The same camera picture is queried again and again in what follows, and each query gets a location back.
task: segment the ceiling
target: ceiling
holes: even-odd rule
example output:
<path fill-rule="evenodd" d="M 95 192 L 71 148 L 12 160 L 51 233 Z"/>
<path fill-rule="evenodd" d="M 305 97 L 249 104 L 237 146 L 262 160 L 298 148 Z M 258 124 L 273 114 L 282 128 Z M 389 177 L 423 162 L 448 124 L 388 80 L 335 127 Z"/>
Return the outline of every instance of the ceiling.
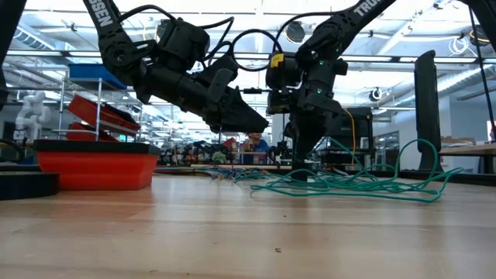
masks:
<path fill-rule="evenodd" d="M 294 15 L 303 12 L 338 11 L 350 7 L 356 2 L 354 0 L 189 0 L 167 2 L 163 0 L 146 0 L 145 2 L 115 0 L 121 12 L 129 11 L 143 4 L 154 4 L 195 25 L 210 24 L 234 16 L 235 22 L 226 37 L 227 40 L 232 40 L 237 34 L 252 28 L 264 29 L 275 35 L 279 27 Z M 433 8 L 434 0 L 397 0 L 361 31 L 344 55 L 417 57 L 428 50 L 435 50 L 437 57 L 474 57 L 474 46 L 465 40 L 455 41 L 462 32 L 467 33 L 471 30 L 467 7 L 457 1 L 437 0 L 436 2 L 441 2 L 441 9 Z M 164 18 L 158 12 L 147 10 L 125 21 L 123 27 L 135 41 L 150 40 L 153 39 L 157 24 Z M 325 19 L 325 17 L 301 19 L 307 37 L 311 36 L 313 28 Z M 81 0 L 29 0 L 19 28 L 31 37 L 35 37 L 43 45 L 33 44 L 34 41 L 29 40 L 27 42 L 13 40 L 11 49 L 14 50 L 33 50 L 33 47 L 42 50 L 98 50 L 96 30 Z M 211 37 L 211 48 L 217 44 L 224 28 L 225 26 L 220 26 L 208 31 Z M 371 30 L 374 32 L 372 37 L 369 36 Z M 285 37 L 280 38 L 280 43 L 284 51 L 296 51 L 299 47 L 299 44 L 291 43 Z M 273 43 L 267 37 L 253 34 L 243 37 L 236 44 L 235 52 L 248 53 L 246 54 L 247 59 L 239 61 L 242 65 L 259 67 L 265 65 L 267 60 L 260 59 L 256 54 L 270 53 L 272 47 Z M 482 52 L 485 57 L 494 56 L 490 46 L 482 47 Z M 8 83 L 14 86 L 26 86 L 27 84 L 29 86 L 59 86 L 57 81 L 64 78 L 69 63 L 101 63 L 101 60 L 90 57 L 72 57 L 71 59 L 63 57 L 57 59 L 8 57 L 4 69 L 8 71 L 6 75 Z M 20 69 L 19 64 L 35 73 Z M 466 64 L 439 64 L 438 73 L 440 75 L 453 74 L 474 67 L 475 65 Z M 368 100 L 370 90 L 382 88 L 386 91 L 402 82 L 410 81 L 413 78 L 412 70 L 412 64 L 351 62 L 348 75 L 336 78 L 335 98 L 345 105 L 370 104 Z M 50 78 L 40 77 L 36 72 Z M 240 71 L 238 78 L 232 82 L 231 86 L 266 88 L 265 72 Z M 470 94 L 480 90 L 480 88 L 481 85 L 476 84 L 463 92 Z M 107 97 L 108 101 L 115 101 L 122 100 L 122 96 L 128 94 L 121 92 Z M 243 99 L 256 107 L 261 115 L 265 115 L 266 94 L 244 95 Z M 181 130 L 177 129 L 177 131 L 181 135 L 193 135 L 192 137 L 197 138 L 202 136 L 215 137 L 208 131 L 208 127 L 201 118 L 181 112 L 158 98 L 152 100 L 152 105 L 148 111 L 150 114 L 180 122 L 182 128 Z M 270 134 L 270 131 L 271 128 L 267 129 L 266 134 Z"/>

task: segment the tangled green wire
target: tangled green wire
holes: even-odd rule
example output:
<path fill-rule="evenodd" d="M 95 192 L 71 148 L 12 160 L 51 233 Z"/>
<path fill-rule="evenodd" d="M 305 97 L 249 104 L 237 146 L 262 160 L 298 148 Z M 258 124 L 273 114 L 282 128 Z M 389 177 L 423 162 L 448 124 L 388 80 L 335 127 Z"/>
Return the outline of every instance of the tangled green wire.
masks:
<path fill-rule="evenodd" d="M 415 142 L 422 142 L 428 144 L 432 151 L 434 152 L 435 160 L 434 166 L 438 164 L 438 154 L 436 148 L 427 140 L 415 139 L 405 145 L 399 155 L 396 166 L 391 166 L 389 164 L 376 164 L 370 167 L 363 167 L 360 161 L 353 155 L 353 153 L 345 148 L 341 143 L 335 139 L 331 139 L 333 143 L 348 152 L 353 156 L 354 160 L 360 166 L 361 171 L 353 176 L 343 176 L 338 174 L 332 174 L 327 171 L 319 171 L 317 174 L 310 170 L 294 170 L 289 174 L 284 176 L 277 176 L 276 181 L 268 182 L 265 185 L 252 185 L 250 188 L 254 191 L 268 190 L 284 195 L 289 195 L 291 197 L 309 197 L 309 196 L 359 196 L 359 197 L 373 197 L 373 198 L 389 198 L 394 200 L 402 201 L 414 201 L 414 202 L 435 202 L 441 198 L 449 179 L 454 175 L 463 171 L 463 168 L 459 167 L 442 174 L 435 175 L 434 171 L 436 168 L 433 167 L 432 171 L 427 180 L 416 183 L 405 183 L 397 181 L 399 175 L 399 164 L 400 158 L 406 147 Z M 386 167 L 388 169 L 394 170 L 394 176 L 390 179 L 379 180 L 374 175 L 370 174 L 369 171 L 375 167 Z M 309 178 L 313 181 L 303 182 L 296 181 L 291 178 L 291 175 L 296 172 L 307 172 Z M 261 178 L 271 178 L 276 177 L 273 174 L 268 177 L 265 174 L 238 174 L 235 177 L 235 181 L 242 181 L 246 179 L 261 179 Z M 443 179 L 444 182 L 439 189 L 427 189 L 429 184 L 433 181 Z M 409 193 L 421 194 L 424 197 L 411 197 L 407 196 Z"/>

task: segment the red storage tray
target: red storage tray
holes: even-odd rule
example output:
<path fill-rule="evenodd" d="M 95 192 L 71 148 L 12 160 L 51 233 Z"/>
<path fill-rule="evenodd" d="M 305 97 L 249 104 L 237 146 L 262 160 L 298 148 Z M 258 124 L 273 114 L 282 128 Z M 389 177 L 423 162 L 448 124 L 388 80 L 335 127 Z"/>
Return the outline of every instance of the red storage tray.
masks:
<path fill-rule="evenodd" d="M 144 143 L 36 140 L 43 172 L 58 173 L 61 190 L 139 190 L 151 184 L 160 148 Z"/>
<path fill-rule="evenodd" d="M 75 95 L 69 107 L 67 108 L 75 116 L 87 122 L 90 126 L 96 127 L 97 104 L 79 95 Z M 100 107 L 100 120 L 109 122 L 113 125 L 121 126 L 133 131 L 138 131 L 141 127 L 138 124 L 126 121 L 104 105 Z M 135 133 L 128 133 L 112 126 L 107 126 L 100 123 L 100 127 L 114 132 L 119 132 L 123 135 L 134 136 Z"/>
<path fill-rule="evenodd" d="M 95 131 L 95 128 L 91 127 L 90 125 L 85 125 L 85 124 L 81 124 L 78 122 L 72 123 L 71 127 L 69 129 Z M 67 133 L 67 135 L 65 135 L 65 137 L 68 140 L 95 141 L 95 134 L 91 134 L 91 133 Z M 108 133 L 106 133 L 103 130 L 100 130 L 100 133 L 98 134 L 98 140 L 99 141 L 117 142 L 117 143 L 119 142 L 116 138 L 110 136 Z"/>

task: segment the black monitor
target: black monitor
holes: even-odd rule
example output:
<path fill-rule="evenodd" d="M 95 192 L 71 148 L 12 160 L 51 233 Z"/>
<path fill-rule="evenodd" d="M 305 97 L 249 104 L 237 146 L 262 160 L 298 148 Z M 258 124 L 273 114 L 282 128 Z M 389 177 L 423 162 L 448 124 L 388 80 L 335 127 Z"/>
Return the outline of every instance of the black monitor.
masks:
<path fill-rule="evenodd" d="M 415 115 L 417 120 L 417 138 L 429 141 L 436 151 L 441 151 L 441 130 L 439 128 L 439 97 L 437 94 L 437 71 L 434 64 L 436 52 L 430 50 L 415 62 Z M 434 153 L 427 143 L 418 142 L 418 151 L 422 154 L 420 171 L 443 171 L 438 158 L 434 166 Z"/>

